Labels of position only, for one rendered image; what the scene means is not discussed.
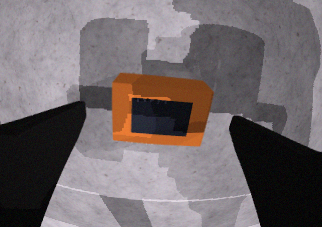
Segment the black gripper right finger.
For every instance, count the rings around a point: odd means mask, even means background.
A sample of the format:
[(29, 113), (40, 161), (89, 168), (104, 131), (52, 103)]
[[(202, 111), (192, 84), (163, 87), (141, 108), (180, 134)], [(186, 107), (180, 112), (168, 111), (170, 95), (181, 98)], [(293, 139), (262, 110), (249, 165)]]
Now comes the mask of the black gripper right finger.
[(322, 152), (242, 115), (230, 134), (261, 227), (295, 227), (322, 198)]

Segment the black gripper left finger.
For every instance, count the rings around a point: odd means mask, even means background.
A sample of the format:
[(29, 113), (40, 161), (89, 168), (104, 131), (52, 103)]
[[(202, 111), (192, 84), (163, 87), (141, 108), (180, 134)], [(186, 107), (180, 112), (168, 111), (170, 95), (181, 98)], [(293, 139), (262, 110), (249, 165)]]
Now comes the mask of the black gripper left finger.
[(0, 207), (17, 227), (41, 227), (86, 117), (71, 102), (0, 125)]

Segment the orange block with dark blue square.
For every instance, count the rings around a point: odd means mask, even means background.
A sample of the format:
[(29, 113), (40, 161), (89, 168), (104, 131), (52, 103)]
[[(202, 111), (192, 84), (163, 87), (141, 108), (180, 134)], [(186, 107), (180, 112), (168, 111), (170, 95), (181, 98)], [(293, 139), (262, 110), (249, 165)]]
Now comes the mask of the orange block with dark blue square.
[(197, 79), (120, 72), (112, 81), (114, 140), (200, 147), (212, 96)]

